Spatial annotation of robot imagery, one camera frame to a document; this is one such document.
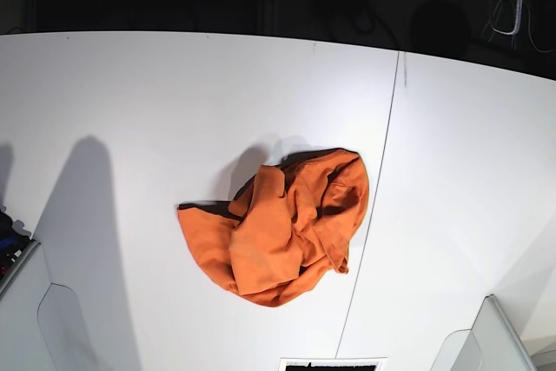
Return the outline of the orange t-shirt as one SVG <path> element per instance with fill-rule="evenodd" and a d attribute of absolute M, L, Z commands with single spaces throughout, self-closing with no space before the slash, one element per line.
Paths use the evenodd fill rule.
<path fill-rule="evenodd" d="M 361 156 L 326 149 L 262 165 L 230 201 L 184 203 L 177 218 L 212 282 L 275 308 L 312 290 L 330 270 L 348 272 L 349 244 L 369 195 Z"/>

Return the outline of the white black calibration card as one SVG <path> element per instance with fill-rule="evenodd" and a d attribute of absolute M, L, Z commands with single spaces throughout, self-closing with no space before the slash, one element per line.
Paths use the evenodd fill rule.
<path fill-rule="evenodd" d="M 388 358 L 281 358 L 278 370 L 324 370 L 324 371 L 381 371 L 387 367 Z"/>

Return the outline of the clutter bin left edge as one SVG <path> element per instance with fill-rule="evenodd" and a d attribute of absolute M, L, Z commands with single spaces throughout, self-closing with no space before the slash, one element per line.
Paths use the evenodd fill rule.
<path fill-rule="evenodd" d="M 30 245 L 31 239 L 21 235 L 14 229 L 14 221 L 6 214 L 6 209 L 1 206 L 0 224 L 0 268 L 1 280 L 7 277 L 19 257 Z"/>

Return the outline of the grey panel bottom right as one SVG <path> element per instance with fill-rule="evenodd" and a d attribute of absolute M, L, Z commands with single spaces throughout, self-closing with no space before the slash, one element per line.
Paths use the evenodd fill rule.
<path fill-rule="evenodd" d="M 451 333 L 432 371 L 530 371 L 536 367 L 495 295 L 484 299 L 471 328 Z"/>

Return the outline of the grey panel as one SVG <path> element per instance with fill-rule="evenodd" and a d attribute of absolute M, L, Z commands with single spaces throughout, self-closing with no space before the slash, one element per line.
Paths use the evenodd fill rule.
<path fill-rule="evenodd" d="M 33 242 L 1 284 L 2 370 L 93 370 L 76 293 L 50 279 Z"/>
<path fill-rule="evenodd" d="M 530 371 L 536 367 L 495 295 L 484 299 L 471 328 L 451 333 L 432 371 Z"/>

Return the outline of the grey panel bottom left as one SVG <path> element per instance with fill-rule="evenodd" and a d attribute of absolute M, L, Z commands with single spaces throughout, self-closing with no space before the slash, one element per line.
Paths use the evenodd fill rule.
<path fill-rule="evenodd" d="M 1 284 L 2 370 L 93 370 L 76 293 L 50 279 L 33 242 Z"/>

